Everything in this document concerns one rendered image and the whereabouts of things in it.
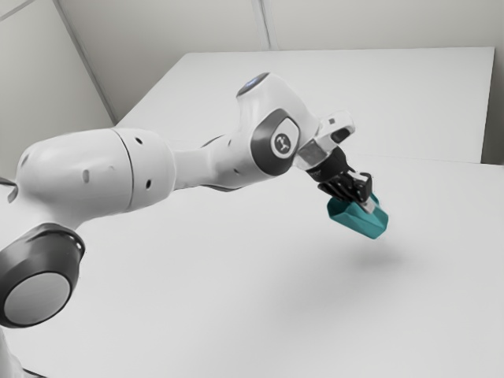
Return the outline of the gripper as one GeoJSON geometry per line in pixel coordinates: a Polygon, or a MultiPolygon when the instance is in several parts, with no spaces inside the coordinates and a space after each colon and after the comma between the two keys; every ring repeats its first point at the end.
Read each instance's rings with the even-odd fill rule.
{"type": "Polygon", "coordinates": [[[324,161],[306,173],[324,193],[342,202],[362,202],[362,209],[366,213],[374,212],[376,202],[370,196],[372,176],[351,168],[341,148],[336,147],[324,161]]]}

